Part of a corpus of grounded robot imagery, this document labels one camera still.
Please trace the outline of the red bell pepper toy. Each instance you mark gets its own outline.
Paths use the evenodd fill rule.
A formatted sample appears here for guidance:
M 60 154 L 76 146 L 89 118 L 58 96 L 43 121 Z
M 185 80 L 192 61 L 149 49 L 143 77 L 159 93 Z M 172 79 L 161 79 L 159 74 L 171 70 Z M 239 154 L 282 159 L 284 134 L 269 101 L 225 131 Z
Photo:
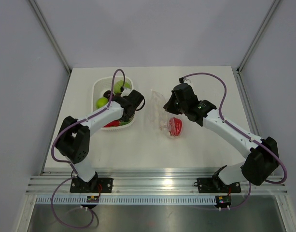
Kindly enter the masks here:
M 171 136 L 180 136 L 183 129 L 183 122 L 181 119 L 176 117 L 171 117 L 169 119 L 168 130 Z

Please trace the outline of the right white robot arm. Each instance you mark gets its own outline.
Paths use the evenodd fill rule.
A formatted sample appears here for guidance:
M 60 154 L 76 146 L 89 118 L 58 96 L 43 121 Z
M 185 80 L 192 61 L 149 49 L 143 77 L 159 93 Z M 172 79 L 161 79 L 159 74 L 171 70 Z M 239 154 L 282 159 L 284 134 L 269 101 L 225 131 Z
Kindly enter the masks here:
M 198 100 L 187 83 L 178 84 L 171 92 L 165 111 L 185 115 L 190 121 L 209 129 L 232 145 L 245 161 L 219 168 L 212 177 L 198 179 L 200 193 L 240 193 L 236 183 L 248 181 L 261 185 L 279 163 L 277 143 L 271 137 L 262 139 L 221 118 L 217 107 L 208 100 Z

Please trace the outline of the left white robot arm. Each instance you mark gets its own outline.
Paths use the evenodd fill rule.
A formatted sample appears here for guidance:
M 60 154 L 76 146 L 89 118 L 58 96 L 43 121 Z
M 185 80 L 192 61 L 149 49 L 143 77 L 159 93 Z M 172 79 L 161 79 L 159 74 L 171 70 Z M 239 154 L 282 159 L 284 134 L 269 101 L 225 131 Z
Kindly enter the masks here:
M 110 98 L 105 106 L 82 119 L 68 116 L 63 120 L 52 150 L 57 149 L 73 169 L 71 193 L 110 193 L 112 191 L 113 179 L 99 177 L 87 158 L 90 138 L 115 120 L 128 121 L 144 105 L 145 98 L 141 93 L 136 90 L 124 90 L 121 95 Z

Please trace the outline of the clear zip top bag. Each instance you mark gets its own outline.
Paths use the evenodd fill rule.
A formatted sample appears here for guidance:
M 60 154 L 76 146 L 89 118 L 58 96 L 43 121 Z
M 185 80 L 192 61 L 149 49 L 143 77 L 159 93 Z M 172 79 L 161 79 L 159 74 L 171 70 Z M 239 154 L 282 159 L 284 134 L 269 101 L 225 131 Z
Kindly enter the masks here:
M 163 108 L 165 103 L 166 103 L 165 97 L 161 93 L 151 89 L 151 95 L 148 101 L 148 108 L 147 108 L 147 117 L 146 117 L 147 123 L 149 126 L 152 127 L 152 129 L 155 132 L 159 134 L 162 134 L 169 138 L 179 138 L 182 132 L 180 136 L 173 137 L 170 135 L 168 130 L 169 119 L 171 117 L 176 117 L 176 118 L 179 118 L 179 117 L 166 112 Z

